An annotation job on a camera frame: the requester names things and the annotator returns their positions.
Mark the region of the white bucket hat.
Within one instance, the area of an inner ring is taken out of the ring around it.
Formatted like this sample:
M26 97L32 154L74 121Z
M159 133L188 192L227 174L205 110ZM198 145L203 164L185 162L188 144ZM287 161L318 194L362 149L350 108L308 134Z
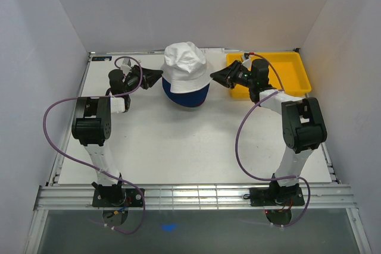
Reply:
M170 92L191 93L208 86L212 66L204 53L192 42L180 42L164 50L163 78L170 84Z

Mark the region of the blue bucket hat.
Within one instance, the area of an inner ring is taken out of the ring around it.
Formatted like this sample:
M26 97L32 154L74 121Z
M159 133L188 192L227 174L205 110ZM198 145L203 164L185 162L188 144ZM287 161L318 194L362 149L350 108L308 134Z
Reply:
M173 93L170 91L171 84L167 80L162 78L162 87L163 87L164 93L169 98L169 100L173 101L174 103L180 106L187 107L191 105L196 105L200 102L205 102L210 85L208 84L202 89L199 89L194 92Z

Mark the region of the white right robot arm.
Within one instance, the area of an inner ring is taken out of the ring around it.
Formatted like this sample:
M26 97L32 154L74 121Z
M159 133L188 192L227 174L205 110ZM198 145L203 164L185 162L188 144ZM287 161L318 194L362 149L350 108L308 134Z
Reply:
M228 89L237 85L248 88L254 108L267 108L281 116L286 147L278 169L269 178L269 182L277 185L269 189L268 195L273 203L282 205L291 196L288 187L294 187L302 180L301 172L307 159L326 141L327 130L318 100L288 95L282 87L276 89L270 84L269 72L272 70L274 67L267 59L256 55L250 68L234 61L211 73L210 77Z

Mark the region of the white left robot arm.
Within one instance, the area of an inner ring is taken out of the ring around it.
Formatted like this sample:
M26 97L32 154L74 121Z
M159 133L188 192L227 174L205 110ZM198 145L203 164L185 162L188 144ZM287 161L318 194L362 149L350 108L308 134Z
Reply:
M134 65L128 73L114 69L108 74L110 88L100 98L79 97L76 100L71 126L72 136L79 141L95 167L97 181L94 188L107 190L105 198L113 206L126 200L121 188L121 174L110 151L111 115L125 113L130 108L130 94L138 89L151 88L162 76L161 70L140 68Z

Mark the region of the blue label sticker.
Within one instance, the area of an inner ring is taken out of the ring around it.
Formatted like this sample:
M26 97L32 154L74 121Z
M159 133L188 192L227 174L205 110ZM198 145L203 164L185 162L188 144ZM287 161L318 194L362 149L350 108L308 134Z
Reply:
M100 56L95 56L92 57L91 61L111 61L112 57L111 56L105 56L105 57L100 57Z

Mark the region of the yellow plastic tray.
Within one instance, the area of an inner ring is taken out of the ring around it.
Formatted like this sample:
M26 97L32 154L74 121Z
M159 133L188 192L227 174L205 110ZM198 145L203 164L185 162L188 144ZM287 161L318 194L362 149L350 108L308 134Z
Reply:
M304 97L305 94L311 92L311 84L299 53L261 52L259 55L266 58L275 68L285 88L285 93L291 96ZM226 55L227 66L235 60L243 61L243 52L229 53ZM269 79L273 87L277 89L281 88L271 67L269 67ZM234 89L230 90L230 95L234 99L249 99L248 88L241 85L236 85Z

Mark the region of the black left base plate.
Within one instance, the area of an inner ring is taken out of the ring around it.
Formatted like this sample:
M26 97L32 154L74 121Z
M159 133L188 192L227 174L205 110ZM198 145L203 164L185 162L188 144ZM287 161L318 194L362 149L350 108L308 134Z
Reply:
M112 189L110 187L96 189L93 194L92 206L96 208L143 207L142 195L137 189Z

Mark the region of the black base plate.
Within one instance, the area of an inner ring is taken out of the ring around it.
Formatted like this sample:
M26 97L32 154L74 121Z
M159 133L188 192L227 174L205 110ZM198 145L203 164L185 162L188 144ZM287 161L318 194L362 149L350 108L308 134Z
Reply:
M250 201L251 206L304 206L305 200L300 187L287 187L284 190L267 188L250 188L243 198Z
M96 208L143 207L142 195L137 189L112 189L110 187L96 189L93 194L92 206Z

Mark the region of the aluminium frame rail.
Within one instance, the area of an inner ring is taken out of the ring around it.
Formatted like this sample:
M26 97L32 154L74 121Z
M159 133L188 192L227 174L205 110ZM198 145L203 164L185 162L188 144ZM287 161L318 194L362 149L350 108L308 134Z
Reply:
M231 210L250 209L250 185L144 185L146 209ZM312 184L310 209L356 208L357 202L347 184ZM90 210L95 189L91 186L41 187L35 210Z

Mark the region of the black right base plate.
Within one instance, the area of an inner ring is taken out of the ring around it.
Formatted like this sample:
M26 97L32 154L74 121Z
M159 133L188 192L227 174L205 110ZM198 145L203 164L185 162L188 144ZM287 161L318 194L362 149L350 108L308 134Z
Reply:
M250 201L251 206L304 206L305 200L300 187L287 187L284 190L267 188L250 188L243 198Z

